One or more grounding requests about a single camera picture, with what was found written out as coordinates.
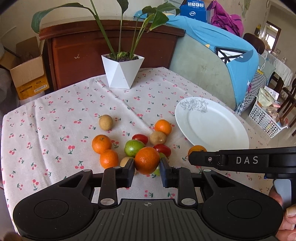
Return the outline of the person's right hand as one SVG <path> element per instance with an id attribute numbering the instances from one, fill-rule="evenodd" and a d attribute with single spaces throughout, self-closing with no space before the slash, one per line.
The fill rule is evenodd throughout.
<path id="1" fill-rule="evenodd" d="M 295 204 L 288 207 L 285 210 L 283 221 L 276 234 L 276 238 L 280 241 L 295 241 L 296 240 L 296 230 L 295 230 Z"/>

